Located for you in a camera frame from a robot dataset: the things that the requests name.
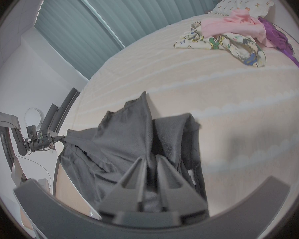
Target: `purple clothing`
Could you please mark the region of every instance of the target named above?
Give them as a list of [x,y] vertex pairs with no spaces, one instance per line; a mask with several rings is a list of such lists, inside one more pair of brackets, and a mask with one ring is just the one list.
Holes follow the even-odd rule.
[[288,38],[284,33],[277,30],[276,27],[268,20],[258,17],[258,20],[263,23],[266,29],[267,39],[277,46],[277,49],[283,52],[288,58],[290,58],[298,67],[299,61],[293,56],[294,51],[290,43],[288,43]]

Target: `pillow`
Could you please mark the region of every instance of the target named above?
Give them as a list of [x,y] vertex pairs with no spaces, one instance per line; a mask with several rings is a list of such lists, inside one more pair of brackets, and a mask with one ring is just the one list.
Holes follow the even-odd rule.
[[271,6],[275,3],[271,0],[223,0],[212,10],[213,13],[230,15],[231,10],[247,9],[250,16],[265,17]]

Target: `bed sheet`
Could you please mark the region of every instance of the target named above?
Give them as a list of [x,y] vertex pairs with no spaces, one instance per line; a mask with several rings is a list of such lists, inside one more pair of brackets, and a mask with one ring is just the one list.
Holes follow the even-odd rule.
[[[173,47],[191,23],[210,17],[222,16],[172,24],[110,58],[76,99],[60,134],[97,127],[108,110],[147,91],[153,119],[191,113],[200,123],[211,215],[242,200],[270,175],[291,185],[283,214],[299,191],[299,68],[262,45],[267,64],[261,68],[224,50]],[[288,38],[299,60],[299,44]]]

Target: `curtain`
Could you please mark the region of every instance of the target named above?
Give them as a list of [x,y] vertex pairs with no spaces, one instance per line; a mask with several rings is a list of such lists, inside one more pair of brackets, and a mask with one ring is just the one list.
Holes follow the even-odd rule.
[[85,1],[44,0],[35,27],[88,79],[122,47],[217,4],[217,0]]

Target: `pink shirt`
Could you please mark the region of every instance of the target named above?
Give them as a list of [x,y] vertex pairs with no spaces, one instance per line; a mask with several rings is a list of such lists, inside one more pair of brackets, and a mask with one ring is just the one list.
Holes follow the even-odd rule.
[[224,18],[206,18],[201,21],[201,32],[205,37],[223,34],[226,32],[241,34],[257,38],[266,47],[275,47],[266,38],[264,25],[256,18],[249,15],[248,10],[232,10],[231,14]]

